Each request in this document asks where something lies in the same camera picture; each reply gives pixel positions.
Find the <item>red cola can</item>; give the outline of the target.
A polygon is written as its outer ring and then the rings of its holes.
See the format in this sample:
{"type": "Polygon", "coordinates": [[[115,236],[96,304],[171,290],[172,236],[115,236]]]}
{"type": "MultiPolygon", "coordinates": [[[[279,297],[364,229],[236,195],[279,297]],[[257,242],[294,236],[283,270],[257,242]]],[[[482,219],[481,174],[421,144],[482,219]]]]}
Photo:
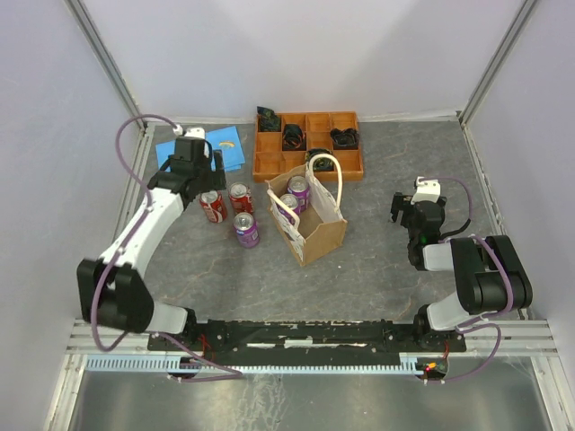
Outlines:
{"type": "Polygon", "coordinates": [[[243,182],[235,182],[229,186],[228,197],[236,214],[254,213],[251,189],[243,182]]]}
{"type": "Polygon", "coordinates": [[[226,205],[219,190],[202,193],[199,196],[199,203],[211,223],[220,224],[226,220],[226,205]]]}

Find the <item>purple can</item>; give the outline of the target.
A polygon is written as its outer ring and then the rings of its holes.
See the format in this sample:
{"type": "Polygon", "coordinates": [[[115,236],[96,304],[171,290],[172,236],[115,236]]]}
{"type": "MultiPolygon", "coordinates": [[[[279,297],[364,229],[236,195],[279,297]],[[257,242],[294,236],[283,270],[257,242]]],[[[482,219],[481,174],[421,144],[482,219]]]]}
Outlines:
{"type": "Polygon", "coordinates": [[[241,212],[234,217],[234,231],[244,248],[253,248],[260,241],[257,224],[250,213],[241,212]]]}
{"type": "Polygon", "coordinates": [[[291,193],[286,193],[284,195],[282,195],[280,198],[281,202],[288,207],[290,210],[292,210],[295,214],[299,215],[300,214],[300,204],[299,204],[299,199],[297,198],[296,195],[293,195],[291,193]]]}
{"type": "Polygon", "coordinates": [[[301,212],[307,210],[309,206],[310,190],[307,179],[302,175],[291,177],[287,183],[287,192],[297,198],[301,212]]]}

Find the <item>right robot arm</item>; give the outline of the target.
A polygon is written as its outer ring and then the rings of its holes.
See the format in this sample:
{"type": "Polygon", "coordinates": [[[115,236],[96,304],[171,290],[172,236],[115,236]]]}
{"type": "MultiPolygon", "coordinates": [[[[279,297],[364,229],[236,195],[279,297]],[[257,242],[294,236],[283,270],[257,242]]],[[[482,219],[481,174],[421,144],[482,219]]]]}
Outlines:
{"type": "Polygon", "coordinates": [[[396,192],[390,217],[407,230],[407,256],[418,271],[451,272],[455,292],[423,305],[413,320],[412,340],[432,351],[445,331],[462,329],[483,319],[524,309],[533,301],[533,287],[507,235],[449,238],[441,232],[447,199],[396,192]]]}

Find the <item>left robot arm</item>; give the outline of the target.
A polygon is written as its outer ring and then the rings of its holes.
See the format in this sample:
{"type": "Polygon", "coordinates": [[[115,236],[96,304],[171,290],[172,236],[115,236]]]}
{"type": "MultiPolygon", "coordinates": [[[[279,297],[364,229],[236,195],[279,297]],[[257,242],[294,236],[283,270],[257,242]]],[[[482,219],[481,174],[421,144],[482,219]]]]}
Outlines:
{"type": "Polygon", "coordinates": [[[174,154],[145,185],[145,199],[114,243],[76,271],[84,321],[127,333],[167,332],[180,350],[194,347],[199,329],[193,312],[156,301],[144,275],[160,241],[188,205],[203,193],[226,187],[223,155],[203,128],[175,140],[174,154]]]}

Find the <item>brown canvas bag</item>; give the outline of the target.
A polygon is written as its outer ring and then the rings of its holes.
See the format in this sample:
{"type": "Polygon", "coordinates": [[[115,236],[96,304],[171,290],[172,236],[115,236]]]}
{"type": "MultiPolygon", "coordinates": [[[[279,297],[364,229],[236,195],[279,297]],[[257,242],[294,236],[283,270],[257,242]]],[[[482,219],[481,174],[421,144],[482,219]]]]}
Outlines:
{"type": "Polygon", "coordinates": [[[342,245],[348,225],[341,213],[342,185],[340,163],[331,154],[317,154],[304,165],[267,182],[270,214],[300,266],[320,259],[342,245]],[[314,163],[321,159],[330,160],[334,166],[333,173],[338,182],[335,195],[314,173],[314,163]],[[295,176],[304,177],[310,185],[310,202],[300,215],[280,200],[288,190],[288,181],[295,176]]]}

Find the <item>blue printed folded cloth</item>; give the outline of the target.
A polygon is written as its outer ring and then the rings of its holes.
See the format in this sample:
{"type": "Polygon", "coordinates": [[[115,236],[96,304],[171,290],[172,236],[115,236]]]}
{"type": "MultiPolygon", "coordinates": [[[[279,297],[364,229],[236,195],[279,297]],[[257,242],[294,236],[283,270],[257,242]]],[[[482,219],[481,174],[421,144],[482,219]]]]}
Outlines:
{"type": "MultiPolygon", "coordinates": [[[[214,150],[220,150],[226,172],[238,171],[245,163],[243,147],[236,127],[220,128],[206,133],[206,139],[214,150]]],[[[155,146],[158,167],[174,153],[175,141],[168,141],[155,146]]]]}

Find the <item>orange wooden divided tray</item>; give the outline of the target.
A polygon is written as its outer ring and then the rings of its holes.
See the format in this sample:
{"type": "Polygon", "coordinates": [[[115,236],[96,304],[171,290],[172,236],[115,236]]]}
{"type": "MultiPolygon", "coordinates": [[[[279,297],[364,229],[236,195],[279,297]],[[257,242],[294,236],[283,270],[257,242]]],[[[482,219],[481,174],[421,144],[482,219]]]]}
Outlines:
{"type": "Polygon", "coordinates": [[[359,131],[358,116],[353,111],[279,113],[280,129],[263,131],[255,127],[252,176],[257,182],[271,180],[305,164],[312,152],[327,150],[337,158],[345,181],[360,181],[364,177],[364,162],[360,143],[345,148],[336,144],[331,132],[337,128],[359,131]],[[296,125],[303,132],[303,143],[288,147],[286,125],[296,125]]]}

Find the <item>purple can back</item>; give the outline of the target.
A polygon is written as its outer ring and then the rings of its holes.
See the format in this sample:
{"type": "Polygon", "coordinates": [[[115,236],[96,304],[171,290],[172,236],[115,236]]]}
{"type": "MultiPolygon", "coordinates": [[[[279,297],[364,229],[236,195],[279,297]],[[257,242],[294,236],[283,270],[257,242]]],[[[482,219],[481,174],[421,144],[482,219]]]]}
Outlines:
{"type": "Polygon", "coordinates": [[[307,179],[302,175],[291,177],[287,183],[287,192],[297,198],[301,212],[307,210],[309,206],[310,190],[307,179]]]}

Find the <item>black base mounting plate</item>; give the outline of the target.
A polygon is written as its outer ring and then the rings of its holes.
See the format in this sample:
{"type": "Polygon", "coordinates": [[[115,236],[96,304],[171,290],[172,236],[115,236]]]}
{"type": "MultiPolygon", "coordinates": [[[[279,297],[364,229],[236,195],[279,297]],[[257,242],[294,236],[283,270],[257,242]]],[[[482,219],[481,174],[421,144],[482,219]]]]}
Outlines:
{"type": "Polygon", "coordinates": [[[464,353],[464,337],[391,321],[215,321],[174,336],[227,366],[398,365],[401,353],[464,353]]]}

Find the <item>aluminium frame rail front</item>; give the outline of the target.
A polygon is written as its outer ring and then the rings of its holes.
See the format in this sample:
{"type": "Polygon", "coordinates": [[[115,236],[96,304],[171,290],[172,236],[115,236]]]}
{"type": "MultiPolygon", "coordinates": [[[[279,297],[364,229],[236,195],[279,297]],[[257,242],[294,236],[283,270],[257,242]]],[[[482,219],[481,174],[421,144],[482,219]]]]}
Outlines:
{"type": "MultiPolygon", "coordinates": [[[[495,357],[558,357],[553,335],[547,321],[492,321],[500,328],[500,343],[495,357]]],[[[102,344],[111,343],[120,335],[118,330],[100,330],[102,344]]],[[[496,345],[498,332],[489,327],[469,334],[456,334],[456,341],[464,340],[465,350],[457,350],[455,342],[449,342],[451,359],[459,357],[486,358],[496,345]]],[[[148,348],[147,334],[127,335],[111,352],[122,355],[163,355],[167,348],[153,352],[148,348]]],[[[288,347],[311,348],[311,341],[303,344],[289,341],[288,347]]],[[[102,353],[93,341],[90,326],[80,320],[74,322],[72,333],[65,349],[68,355],[90,355],[102,353]]],[[[414,351],[401,347],[399,356],[416,356],[414,351]]]]}

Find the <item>left aluminium corner post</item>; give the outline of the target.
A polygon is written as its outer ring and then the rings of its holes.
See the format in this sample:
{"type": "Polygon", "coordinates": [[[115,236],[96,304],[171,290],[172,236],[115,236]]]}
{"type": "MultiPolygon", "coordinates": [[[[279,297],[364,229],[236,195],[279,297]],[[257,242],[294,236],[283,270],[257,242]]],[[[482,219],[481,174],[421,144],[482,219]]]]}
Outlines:
{"type": "Polygon", "coordinates": [[[119,96],[122,104],[130,116],[140,115],[141,111],[133,97],[128,85],[119,70],[113,55],[106,47],[106,44],[100,34],[93,17],[91,16],[86,4],[81,0],[65,0],[71,15],[81,29],[87,40],[92,52],[102,66],[104,73],[107,75],[113,89],[119,96]]]}

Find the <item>aluminium corner post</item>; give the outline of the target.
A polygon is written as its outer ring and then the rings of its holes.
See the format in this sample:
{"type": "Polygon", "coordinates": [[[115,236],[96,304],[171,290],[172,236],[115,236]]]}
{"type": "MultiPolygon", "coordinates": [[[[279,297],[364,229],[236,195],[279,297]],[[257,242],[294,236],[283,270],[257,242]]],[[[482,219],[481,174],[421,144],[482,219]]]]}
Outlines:
{"type": "Polygon", "coordinates": [[[468,102],[458,114],[459,124],[462,128],[465,128],[470,123],[476,111],[480,108],[483,99],[520,39],[538,5],[538,0],[524,0],[520,3],[498,47],[485,67],[478,84],[474,87],[468,102]]]}
{"type": "Polygon", "coordinates": [[[130,116],[140,115],[141,111],[133,97],[128,85],[119,70],[113,55],[106,47],[106,44],[100,34],[93,17],[91,16],[86,4],[81,0],[65,0],[71,15],[81,29],[87,40],[92,52],[102,66],[104,73],[107,75],[113,89],[119,96],[122,104],[130,116]]]}

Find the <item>right aluminium corner post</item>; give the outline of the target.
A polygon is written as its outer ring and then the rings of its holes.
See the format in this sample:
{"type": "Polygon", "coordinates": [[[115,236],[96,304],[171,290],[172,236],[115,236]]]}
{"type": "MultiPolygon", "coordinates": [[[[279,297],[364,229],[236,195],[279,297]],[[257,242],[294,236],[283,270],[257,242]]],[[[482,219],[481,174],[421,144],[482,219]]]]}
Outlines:
{"type": "Polygon", "coordinates": [[[485,67],[478,84],[474,87],[468,102],[458,114],[459,124],[462,128],[465,128],[470,123],[476,111],[480,108],[483,99],[520,39],[538,5],[538,0],[524,0],[520,3],[498,47],[485,67]]]}

